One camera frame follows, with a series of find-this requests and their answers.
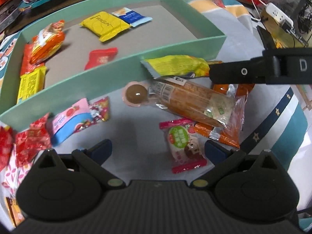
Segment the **red candy wrapper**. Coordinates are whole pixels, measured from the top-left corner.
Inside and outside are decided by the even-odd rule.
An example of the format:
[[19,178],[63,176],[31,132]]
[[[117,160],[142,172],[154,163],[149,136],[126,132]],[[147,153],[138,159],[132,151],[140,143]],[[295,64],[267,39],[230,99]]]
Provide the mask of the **red candy wrapper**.
[[116,54],[118,53],[117,47],[109,48],[109,49],[99,49],[93,50],[89,54],[89,61],[85,65],[85,70],[97,67],[99,65],[103,65],[112,61]]
[[51,147],[50,135],[46,129],[48,116],[49,113],[31,123],[28,130],[16,135],[16,167],[30,163],[40,150]]
[[32,65],[30,64],[30,58],[32,55],[32,48],[33,48],[34,44],[26,44],[25,48],[24,48],[24,57],[23,57],[23,62],[21,65],[21,73],[20,76],[24,75],[24,74],[29,74],[31,72],[33,72],[36,68],[40,68],[42,66],[44,66],[44,62],[39,63],[37,65]]
[[12,128],[0,127],[0,171],[9,163],[13,148]]

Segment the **power strip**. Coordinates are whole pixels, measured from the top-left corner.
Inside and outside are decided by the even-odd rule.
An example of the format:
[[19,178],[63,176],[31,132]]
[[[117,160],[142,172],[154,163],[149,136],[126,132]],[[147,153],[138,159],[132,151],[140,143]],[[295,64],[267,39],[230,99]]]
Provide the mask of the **power strip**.
[[280,25],[283,25],[283,23],[287,21],[289,25],[291,25],[291,28],[294,27],[294,22],[291,20],[291,18],[273,3],[270,2],[266,5],[266,12]]

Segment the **brown candy ball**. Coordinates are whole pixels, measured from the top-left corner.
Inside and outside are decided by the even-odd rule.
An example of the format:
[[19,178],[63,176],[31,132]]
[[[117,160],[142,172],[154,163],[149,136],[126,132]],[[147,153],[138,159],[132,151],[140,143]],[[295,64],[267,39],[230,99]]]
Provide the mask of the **brown candy ball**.
[[130,86],[126,90],[126,98],[133,104],[140,104],[147,99],[147,89],[139,84]]

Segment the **tray wall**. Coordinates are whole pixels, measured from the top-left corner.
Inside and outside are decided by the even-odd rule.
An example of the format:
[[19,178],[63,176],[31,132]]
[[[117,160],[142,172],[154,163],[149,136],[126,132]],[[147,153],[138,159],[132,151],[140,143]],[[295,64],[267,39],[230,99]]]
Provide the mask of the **tray wall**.
[[205,59],[216,58],[225,41],[225,35],[183,0],[161,0],[183,15],[184,20],[198,29],[205,38],[160,47],[112,61],[56,83],[15,105],[24,44],[29,42],[42,28],[60,19],[71,21],[108,8],[146,1],[153,0],[87,0],[57,11],[22,30],[13,50],[14,53],[8,61],[4,77],[5,85],[3,85],[0,95],[0,113],[3,113],[0,115],[0,120],[15,130],[21,131],[45,113],[57,114],[81,98],[93,99],[120,89],[130,81],[146,80],[150,78],[150,75],[140,64],[140,60],[144,58],[156,58],[170,54],[188,54]]

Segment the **blue and white snack package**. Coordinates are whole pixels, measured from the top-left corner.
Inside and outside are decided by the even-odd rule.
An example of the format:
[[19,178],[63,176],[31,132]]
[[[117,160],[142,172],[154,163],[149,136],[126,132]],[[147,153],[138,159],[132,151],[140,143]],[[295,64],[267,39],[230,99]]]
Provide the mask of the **blue and white snack package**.
[[122,19],[126,23],[130,24],[132,27],[137,27],[141,24],[152,21],[153,19],[151,17],[144,17],[141,14],[133,10],[130,10],[129,8],[126,8],[126,7],[113,12],[112,15]]

